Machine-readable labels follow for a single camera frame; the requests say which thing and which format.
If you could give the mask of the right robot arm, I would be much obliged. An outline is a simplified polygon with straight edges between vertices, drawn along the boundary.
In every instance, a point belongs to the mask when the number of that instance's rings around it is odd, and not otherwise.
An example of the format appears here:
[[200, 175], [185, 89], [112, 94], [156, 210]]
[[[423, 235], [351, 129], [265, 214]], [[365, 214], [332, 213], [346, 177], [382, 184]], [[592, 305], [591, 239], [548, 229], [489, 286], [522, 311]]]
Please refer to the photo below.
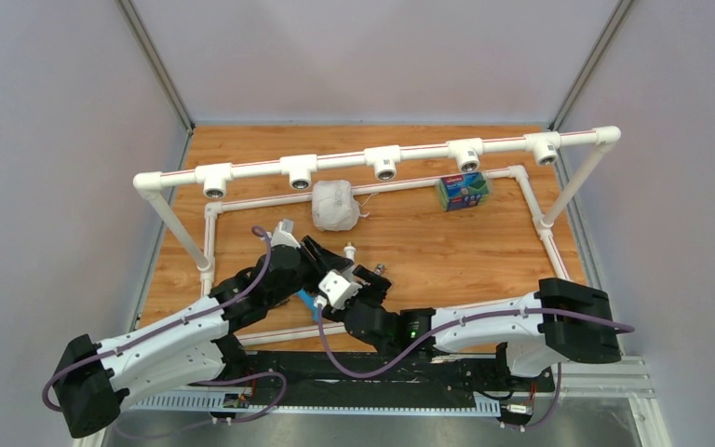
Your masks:
[[415, 352], [435, 357], [495, 344], [495, 380], [514, 390], [565, 360], [616, 363], [619, 335], [634, 331], [614, 320], [605, 291], [563, 278], [541, 279], [535, 291], [483, 305], [398, 312], [384, 308], [391, 286], [359, 265], [348, 278], [330, 272], [315, 300], [319, 320], [343, 323], [349, 335], [389, 358], [381, 373]]

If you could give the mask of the white plastic faucet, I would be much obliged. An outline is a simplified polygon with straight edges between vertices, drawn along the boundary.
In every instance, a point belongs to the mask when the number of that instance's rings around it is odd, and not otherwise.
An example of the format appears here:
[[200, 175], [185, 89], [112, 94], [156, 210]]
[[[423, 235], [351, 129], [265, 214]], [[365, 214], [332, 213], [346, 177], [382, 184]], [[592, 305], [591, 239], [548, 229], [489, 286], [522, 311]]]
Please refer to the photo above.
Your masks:
[[351, 242], [348, 242], [344, 246], [344, 256], [347, 259], [349, 259], [350, 261], [356, 260], [356, 253], [357, 253], [357, 248]]

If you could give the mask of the white PVC pipe frame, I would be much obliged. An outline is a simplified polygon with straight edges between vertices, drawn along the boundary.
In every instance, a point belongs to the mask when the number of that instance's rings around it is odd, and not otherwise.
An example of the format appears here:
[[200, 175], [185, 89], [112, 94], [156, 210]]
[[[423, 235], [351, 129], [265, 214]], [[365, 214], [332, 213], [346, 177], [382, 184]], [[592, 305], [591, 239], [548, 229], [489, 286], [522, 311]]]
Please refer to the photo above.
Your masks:
[[[336, 153], [330, 144], [306, 152], [297, 134], [277, 140], [291, 152], [260, 150], [260, 159], [210, 162], [134, 177], [139, 195], [167, 229], [165, 267], [192, 259], [183, 287], [172, 292], [183, 310], [237, 271], [256, 265], [266, 249], [251, 231], [272, 233], [294, 221], [297, 238], [311, 237], [342, 254], [351, 242], [356, 263], [385, 264], [393, 283], [384, 305], [393, 312], [468, 307], [535, 291], [542, 278], [567, 278], [573, 251], [560, 251], [558, 218], [590, 172], [619, 142], [618, 127], [558, 133], [502, 134], [483, 139], [425, 128], [430, 144], [389, 144]], [[474, 208], [443, 211], [435, 183], [482, 172], [492, 193]], [[319, 181], [346, 180], [367, 219], [349, 231], [314, 227], [311, 197]]]

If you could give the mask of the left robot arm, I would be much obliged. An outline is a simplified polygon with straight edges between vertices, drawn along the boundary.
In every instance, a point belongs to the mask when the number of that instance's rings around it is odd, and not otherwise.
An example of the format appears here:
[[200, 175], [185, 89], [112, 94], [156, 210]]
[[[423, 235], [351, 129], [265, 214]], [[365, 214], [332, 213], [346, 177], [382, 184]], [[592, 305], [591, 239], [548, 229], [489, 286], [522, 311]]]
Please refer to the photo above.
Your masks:
[[256, 265], [237, 271], [183, 310], [138, 330], [95, 342], [84, 333], [64, 348], [43, 402], [62, 415], [72, 438], [111, 425], [129, 406], [178, 386], [215, 381], [235, 386], [248, 363], [235, 333], [264, 319], [300, 290], [349, 270], [354, 260], [311, 237], [264, 237]]

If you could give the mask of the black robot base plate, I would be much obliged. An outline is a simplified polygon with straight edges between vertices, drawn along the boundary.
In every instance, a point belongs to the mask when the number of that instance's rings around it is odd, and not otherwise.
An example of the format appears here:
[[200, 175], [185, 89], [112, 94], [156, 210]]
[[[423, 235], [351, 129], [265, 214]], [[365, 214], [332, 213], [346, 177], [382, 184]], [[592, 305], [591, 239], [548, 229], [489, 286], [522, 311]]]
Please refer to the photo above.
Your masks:
[[258, 351], [216, 375], [218, 381], [247, 378], [254, 402], [284, 406], [462, 409], [476, 397], [522, 398], [554, 390], [546, 368], [533, 378], [510, 374], [493, 355], [453, 359], [412, 354], [371, 377], [389, 359], [376, 353]]

